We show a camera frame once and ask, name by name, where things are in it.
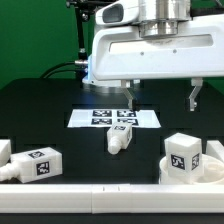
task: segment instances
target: black table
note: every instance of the black table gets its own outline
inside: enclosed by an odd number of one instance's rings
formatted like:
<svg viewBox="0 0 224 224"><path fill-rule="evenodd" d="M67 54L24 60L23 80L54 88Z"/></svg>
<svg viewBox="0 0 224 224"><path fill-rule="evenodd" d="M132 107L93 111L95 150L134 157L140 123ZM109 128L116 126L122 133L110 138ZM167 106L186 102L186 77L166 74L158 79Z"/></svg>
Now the black table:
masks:
<svg viewBox="0 0 224 224"><path fill-rule="evenodd" d="M142 109L155 110L161 128L133 128L127 150L107 152L108 128L67 128L72 109L126 109L123 94L84 91L76 80L20 79L0 91L0 139L13 153L50 146L63 154L63 175L35 184L156 184L164 139L181 132L224 144L224 96L204 83L195 112L185 109L188 80L144 81L136 92ZM20 184L16 179L5 183ZM221 214L2 214L2 223L219 223Z"/></svg>

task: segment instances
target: white plastic rim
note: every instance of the white plastic rim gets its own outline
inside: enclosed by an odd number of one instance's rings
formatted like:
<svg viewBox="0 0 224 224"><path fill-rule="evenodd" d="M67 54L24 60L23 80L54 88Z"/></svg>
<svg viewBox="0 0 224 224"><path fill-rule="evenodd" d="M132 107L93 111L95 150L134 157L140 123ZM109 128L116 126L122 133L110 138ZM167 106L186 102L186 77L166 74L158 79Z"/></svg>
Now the white plastic rim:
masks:
<svg viewBox="0 0 224 224"><path fill-rule="evenodd" d="M214 164L219 167L224 167L224 164L214 158L214 157L211 157L211 156L208 156L208 155L202 155L202 161L203 161L203 164L204 166L206 166L206 164L213 164L213 167L214 167ZM170 177L168 175L168 170L167 170L167 159L166 157L163 157L160 161L160 184L168 184L168 185L176 185L176 184L185 184L183 181L181 180L178 180L177 178L173 178L173 177ZM194 185L222 185L224 184L224 178L222 178L221 175L219 174L216 174L216 176L211 176L211 171L205 173L206 177L204 176L203 178L199 178L197 181L195 181L193 184Z"/></svg>

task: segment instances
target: white cube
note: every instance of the white cube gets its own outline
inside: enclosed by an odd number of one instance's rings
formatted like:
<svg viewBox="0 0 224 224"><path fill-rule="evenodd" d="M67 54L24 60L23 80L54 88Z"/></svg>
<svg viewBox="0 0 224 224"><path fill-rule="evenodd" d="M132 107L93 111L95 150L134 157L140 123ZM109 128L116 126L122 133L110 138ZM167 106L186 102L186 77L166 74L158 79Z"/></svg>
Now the white cube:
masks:
<svg viewBox="0 0 224 224"><path fill-rule="evenodd" d="M201 139L176 133L165 139L168 175L191 184L203 176Z"/></svg>

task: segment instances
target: white block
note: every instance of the white block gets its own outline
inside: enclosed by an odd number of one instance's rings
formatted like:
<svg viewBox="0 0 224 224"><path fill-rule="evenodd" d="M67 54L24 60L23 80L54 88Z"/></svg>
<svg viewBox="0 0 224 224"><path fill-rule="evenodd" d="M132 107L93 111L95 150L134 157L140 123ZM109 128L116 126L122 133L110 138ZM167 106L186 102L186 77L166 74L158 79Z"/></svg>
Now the white block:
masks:
<svg viewBox="0 0 224 224"><path fill-rule="evenodd" d="M203 175L201 139L177 133L165 139L168 174L191 184Z"/></svg>
<svg viewBox="0 0 224 224"><path fill-rule="evenodd" d="M206 154L224 162L224 146L217 140L207 142Z"/></svg>
<svg viewBox="0 0 224 224"><path fill-rule="evenodd" d="M93 185L92 213L130 212L130 184Z"/></svg>
<svg viewBox="0 0 224 224"><path fill-rule="evenodd" d="M0 167L6 165L11 155L11 142L10 140L0 140Z"/></svg>
<svg viewBox="0 0 224 224"><path fill-rule="evenodd" d="M62 174L62 155L50 147L13 154L11 164L18 167L22 183Z"/></svg>

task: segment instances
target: white container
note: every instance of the white container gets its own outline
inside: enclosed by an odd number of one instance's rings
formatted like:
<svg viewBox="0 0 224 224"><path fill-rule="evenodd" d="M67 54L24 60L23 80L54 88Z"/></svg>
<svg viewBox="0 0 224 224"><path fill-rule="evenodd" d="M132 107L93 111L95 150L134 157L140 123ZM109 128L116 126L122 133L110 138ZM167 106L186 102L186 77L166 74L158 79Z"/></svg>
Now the white container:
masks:
<svg viewBox="0 0 224 224"><path fill-rule="evenodd" d="M201 139L176 133L165 139L168 174L191 184L203 175Z"/></svg>
<svg viewBox="0 0 224 224"><path fill-rule="evenodd" d="M220 168L223 168L224 170L224 163L217 160L216 158L213 158L208 155L202 155L202 161L203 161L203 168L205 169L204 175L199 177L197 180L192 182L193 185L222 185L224 184L224 175L223 171L220 170ZM160 160L159 164L160 168L160 180L159 184L162 185L183 185L186 184L184 181L175 178L170 177L168 174L168 161L166 157L163 157Z"/></svg>
<svg viewBox="0 0 224 224"><path fill-rule="evenodd" d="M115 155L126 149L132 139L132 124L115 122L107 132L108 151Z"/></svg>
<svg viewBox="0 0 224 224"><path fill-rule="evenodd" d="M22 183L62 174L62 155L47 147L11 155L11 163L0 168L0 181L16 177Z"/></svg>

